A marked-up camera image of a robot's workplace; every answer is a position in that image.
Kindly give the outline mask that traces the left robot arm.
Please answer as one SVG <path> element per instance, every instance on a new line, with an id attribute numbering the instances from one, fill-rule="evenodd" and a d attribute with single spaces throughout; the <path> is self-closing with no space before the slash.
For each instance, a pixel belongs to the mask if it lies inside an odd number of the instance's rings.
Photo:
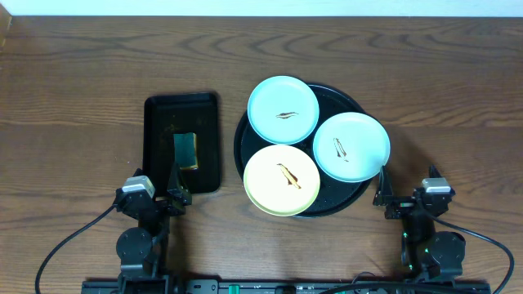
<path id="1" fill-rule="evenodd" d="M 121 260 L 117 293 L 185 291 L 184 283 L 166 267 L 170 219 L 185 215 L 186 206 L 192 203 L 177 163 L 172 164 L 167 195 L 158 199 L 155 192 L 152 181 L 140 169 L 116 190 L 116 211 L 138 221 L 136 227 L 119 236 L 116 244 Z"/>

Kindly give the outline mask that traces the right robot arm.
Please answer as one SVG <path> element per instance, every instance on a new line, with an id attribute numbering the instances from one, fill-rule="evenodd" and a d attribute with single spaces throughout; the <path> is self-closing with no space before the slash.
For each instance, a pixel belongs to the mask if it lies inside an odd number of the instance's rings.
<path id="1" fill-rule="evenodd" d="M 381 167 L 373 205 L 385 208 L 387 219 L 402 222 L 402 265 L 409 267 L 414 283 L 451 283 L 463 273 L 465 238 L 455 232 L 436 231 L 435 218 L 449 209 L 455 195 L 435 166 L 410 196 L 396 196 L 387 169 Z"/>

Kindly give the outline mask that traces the pale green plate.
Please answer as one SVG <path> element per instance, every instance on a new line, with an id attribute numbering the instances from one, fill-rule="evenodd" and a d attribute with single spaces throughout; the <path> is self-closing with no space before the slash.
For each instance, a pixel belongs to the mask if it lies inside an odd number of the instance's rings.
<path id="1" fill-rule="evenodd" d="M 387 131 L 376 119 L 356 112 L 336 114 L 315 133 L 313 154 L 335 180 L 356 183 L 376 176 L 391 154 Z"/>

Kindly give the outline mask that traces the yellow green scrub sponge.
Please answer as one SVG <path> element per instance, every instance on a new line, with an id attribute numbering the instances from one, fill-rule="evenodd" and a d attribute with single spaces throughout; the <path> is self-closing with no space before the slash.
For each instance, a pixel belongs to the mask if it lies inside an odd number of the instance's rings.
<path id="1" fill-rule="evenodd" d="M 175 133 L 173 135 L 175 159 L 180 169 L 195 170 L 199 168 L 197 157 L 197 136 L 193 132 Z"/>

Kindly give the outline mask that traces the yellow plate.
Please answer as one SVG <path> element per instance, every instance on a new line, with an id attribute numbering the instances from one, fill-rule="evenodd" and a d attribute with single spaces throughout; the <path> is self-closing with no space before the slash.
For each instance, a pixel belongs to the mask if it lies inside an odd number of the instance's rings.
<path id="1" fill-rule="evenodd" d="M 295 216 L 317 199 L 320 173 L 313 160 L 290 145 L 271 145 L 247 162 L 244 189 L 251 202 L 273 216 Z"/>

